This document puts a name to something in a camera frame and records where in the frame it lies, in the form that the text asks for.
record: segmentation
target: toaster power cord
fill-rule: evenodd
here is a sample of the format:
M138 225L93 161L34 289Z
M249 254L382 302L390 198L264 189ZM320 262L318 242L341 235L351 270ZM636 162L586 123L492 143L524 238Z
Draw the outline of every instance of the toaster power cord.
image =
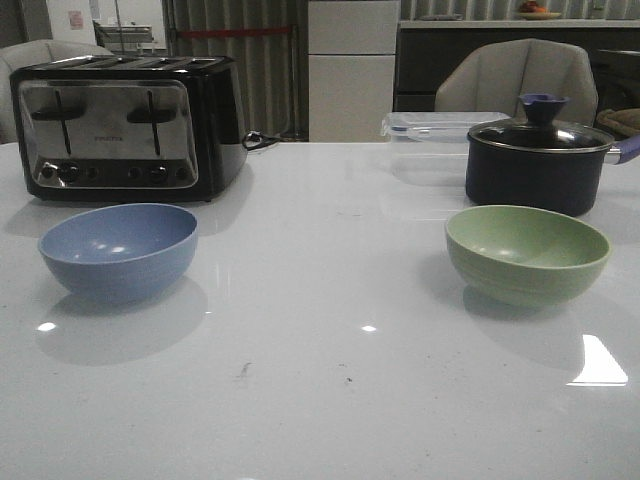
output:
M270 147L279 141L280 139L278 137L272 137L261 132L251 131L242 139L242 146L246 148L248 152L251 152L260 148Z

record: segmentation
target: cooking pot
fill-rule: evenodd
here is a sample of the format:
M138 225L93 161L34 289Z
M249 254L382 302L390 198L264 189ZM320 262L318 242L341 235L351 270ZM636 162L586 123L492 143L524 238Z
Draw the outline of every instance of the cooking pot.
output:
M595 203L603 163L640 154L640 136L621 142L606 132L554 120L567 97L525 94L526 119L469 129L466 192L479 205L544 208L578 216Z

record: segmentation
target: white countertop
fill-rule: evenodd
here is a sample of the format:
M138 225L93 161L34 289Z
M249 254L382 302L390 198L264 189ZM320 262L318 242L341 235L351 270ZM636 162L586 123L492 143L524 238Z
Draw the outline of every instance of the white countertop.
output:
M448 260L463 151L251 154L188 205L185 277L110 309L69 296L36 249L99 205L34 199L0 146L0 477L637 478L640 161L605 165L584 217L614 245L596 284L526 310Z
M640 28L640 20L405 20L400 22L401 29L433 28Z

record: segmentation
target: chair back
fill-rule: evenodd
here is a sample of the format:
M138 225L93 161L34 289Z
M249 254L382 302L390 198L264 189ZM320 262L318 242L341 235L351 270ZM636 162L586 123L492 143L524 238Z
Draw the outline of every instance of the chair back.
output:
M112 55L106 48L60 40L34 40L0 50L0 143L15 142L16 125L9 76L18 68L82 55Z
M523 116L518 96L550 93L571 100L558 120L593 125L598 106L587 52L576 45L528 38L472 52L436 93L436 111Z

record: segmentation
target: red rope barrier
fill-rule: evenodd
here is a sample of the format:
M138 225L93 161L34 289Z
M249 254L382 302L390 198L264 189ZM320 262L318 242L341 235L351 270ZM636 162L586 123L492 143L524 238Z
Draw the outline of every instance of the red rope barrier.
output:
M282 35L291 33L291 27L249 28L236 30L187 30L178 32L180 38L237 38L262 37L265 35Z

